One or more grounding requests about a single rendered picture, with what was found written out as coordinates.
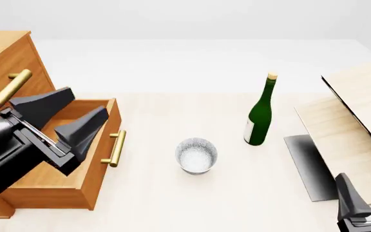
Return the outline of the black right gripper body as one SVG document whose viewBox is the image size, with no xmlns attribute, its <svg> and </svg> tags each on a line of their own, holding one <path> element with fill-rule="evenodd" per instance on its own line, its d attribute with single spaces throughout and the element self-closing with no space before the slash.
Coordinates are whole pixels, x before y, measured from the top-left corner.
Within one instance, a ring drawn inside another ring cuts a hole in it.
<svg viewBox="0 0 371 232">
<path fill-rule="evenodd" d="M 362 218 L 360 221 L 353 221 L 349 218 L 342 218 L 337 222 L 340 232 L 371 232 L 371 220 Z"/>
</svg>

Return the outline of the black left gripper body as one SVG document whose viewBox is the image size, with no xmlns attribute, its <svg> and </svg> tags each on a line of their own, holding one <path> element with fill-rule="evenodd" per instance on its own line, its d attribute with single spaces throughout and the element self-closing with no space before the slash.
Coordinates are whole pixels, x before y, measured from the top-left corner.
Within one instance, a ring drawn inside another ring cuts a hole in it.
<svg viewBox="0 0 371 232">
<path fill-rule="evenodd" d="M 20 132 L 40 151 L 43 160 L 63 175 L 70 175 L 81 165 L 79 156 L 71 148 L 54 142 L 26 121 L 18 111 L 13 108 L 3 108 L 0 110 L 0 116 L 14 127 L 18 127 Z"/>
</svg>

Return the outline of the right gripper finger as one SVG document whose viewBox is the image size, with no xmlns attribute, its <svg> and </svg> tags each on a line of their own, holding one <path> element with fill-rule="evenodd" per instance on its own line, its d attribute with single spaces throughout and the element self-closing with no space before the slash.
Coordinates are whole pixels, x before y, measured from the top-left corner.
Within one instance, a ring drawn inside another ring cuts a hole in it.
<svg viewBox="0 0 371 232">
<path fill-rule="evenodd" d="M 338 191 L 338 222 L 344 219 L 371 216 L 371 207 L 356 191 L 346 173 L 337 175 L 335 181 Z"/>
</svg>

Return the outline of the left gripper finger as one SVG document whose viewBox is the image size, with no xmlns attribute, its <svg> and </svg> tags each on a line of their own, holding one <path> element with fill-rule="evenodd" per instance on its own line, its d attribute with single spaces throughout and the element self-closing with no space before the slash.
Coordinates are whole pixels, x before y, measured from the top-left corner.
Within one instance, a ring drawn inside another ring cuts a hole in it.
<svg viewBox="0 0 371 232">
<path fill-rule="evenodd" d="M 70 87 L 64 87 L 52 92 L 16 97 L 9 100 L 25 121 L 41 130 L 59 111 L 69 105 L 75 96 Z"/>
<path fill-rule="evenodd" d="M 78 161 L 84 161 L 94 137 L 108 117 L 107 109 L 99 106 L 72 123 L 56 127 L 56 146 L 65 153 L 73 153 Z"/>
</svg>

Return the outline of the open wooden drawer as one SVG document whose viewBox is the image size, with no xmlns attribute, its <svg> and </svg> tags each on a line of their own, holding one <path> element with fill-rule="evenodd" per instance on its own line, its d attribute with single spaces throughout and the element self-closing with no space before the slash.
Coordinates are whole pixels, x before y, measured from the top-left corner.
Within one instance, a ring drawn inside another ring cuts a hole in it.
<svg viewBox="0 0 371 232">
<path fill-rule="evenodd" d="M 102 159 L 111 156 L 114 138 L 121 116 L 116 99 L 74 100 L 57 113 L 43 128 L 43 133 L 56 139 L 55 127 L 71 123 L 95 108 L 103 106 L 109 118 L 96 134 L 84 162 L 70 175 L 65 176 L 46 162 L 11 185 L 0 197 L 13 208 L 71 208 L 93 210 L 102 186 L 107 165 Z"/>
</svg>

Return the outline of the closed wooden drawer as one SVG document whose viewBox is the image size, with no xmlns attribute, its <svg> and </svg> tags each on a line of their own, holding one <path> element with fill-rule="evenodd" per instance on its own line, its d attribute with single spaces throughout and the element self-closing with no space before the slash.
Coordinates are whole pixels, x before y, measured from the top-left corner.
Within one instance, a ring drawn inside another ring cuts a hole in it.
<svg viewBox="0 0 371 232">
<path fill-rule="evenodd" d="M 0 92 L 14 80 L 8 76 L 28 70 L 31 77 L 17 90 L 13 97 L 26 97 L 55 90 L 46 74 L 44 65 L 29 40 L 23 39 L 0 53 Z"/>
</svg>

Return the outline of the speckled black white bowl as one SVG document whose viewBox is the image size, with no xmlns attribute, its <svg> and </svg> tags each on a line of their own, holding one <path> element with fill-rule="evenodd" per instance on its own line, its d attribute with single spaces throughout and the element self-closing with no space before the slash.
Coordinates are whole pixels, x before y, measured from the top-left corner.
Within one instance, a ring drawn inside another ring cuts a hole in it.
<svg viewBox="0 0 371 232">
<path fill-rule="evenodd" d="M 218 160 L 218 150 L 212 142 L 193 137 L 180 142 L 175 150 L 175 160 L 186 173 L 202 175 L 211 170 Z"/>
</svg>

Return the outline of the green wine bottle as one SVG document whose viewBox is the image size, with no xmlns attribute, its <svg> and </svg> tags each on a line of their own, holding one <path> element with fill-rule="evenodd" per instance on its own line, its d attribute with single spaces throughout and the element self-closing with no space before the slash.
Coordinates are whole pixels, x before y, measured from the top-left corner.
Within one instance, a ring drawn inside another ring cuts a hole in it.
<svg viewBox="0 0 371 232">
<path fill-rule="evenodd" d="M 272 120 L 271 97 L 278 75 L 267 74 L 265 86 L 258 102 L 253 106 L 247 118 L 243 139 L 251 146 L 263 144 Z"/>
</svg>

